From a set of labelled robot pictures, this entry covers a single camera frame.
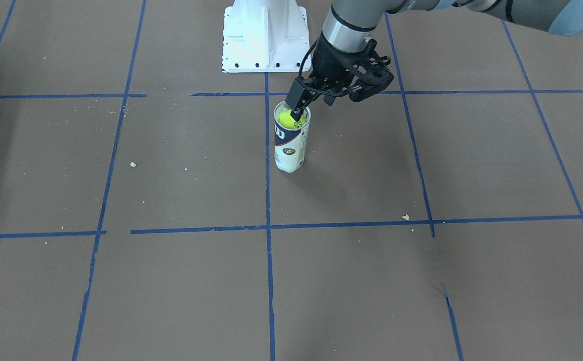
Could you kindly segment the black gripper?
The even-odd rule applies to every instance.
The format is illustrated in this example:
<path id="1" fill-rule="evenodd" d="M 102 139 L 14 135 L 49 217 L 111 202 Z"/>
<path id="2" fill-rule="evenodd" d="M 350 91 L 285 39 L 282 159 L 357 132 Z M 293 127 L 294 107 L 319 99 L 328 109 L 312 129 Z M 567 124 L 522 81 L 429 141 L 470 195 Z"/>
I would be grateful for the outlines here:
<path id="1" fill-rule="evenodd" d="M 291 117 L 299 121 L 305 109 L 317 99 L 317 93 L 310 90 L 340 93 L 353 81 L 354 75 L 349 71 L 358 58 L 367 56 L 366 48 L 355 53 L 340 51 L 330 44 L 324 35 L 315 42 L 312 55 L 312 72 L 308 79 L 296 77 L 285 98 L 291 109 Z"/>

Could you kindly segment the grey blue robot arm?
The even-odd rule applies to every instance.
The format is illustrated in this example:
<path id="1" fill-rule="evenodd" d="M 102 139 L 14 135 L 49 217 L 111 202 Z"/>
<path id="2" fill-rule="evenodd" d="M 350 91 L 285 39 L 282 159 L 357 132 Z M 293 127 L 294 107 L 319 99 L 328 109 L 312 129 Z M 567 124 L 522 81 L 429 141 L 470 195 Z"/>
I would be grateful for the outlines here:
<path id="1" fill-rule="evenodd" d="M 439 12 L 467 12 L 550 35 L 583 33 L 583 1 L 332 1 L 319 36 L 300 66 L 285 99 L 282 118 L 299 121 L 319 98 L 333 104 L 346 97 L 360 102 L 385 91 L 394 80 L 390 58 L 378 54 L 374 39 L 384 18 Z"/>

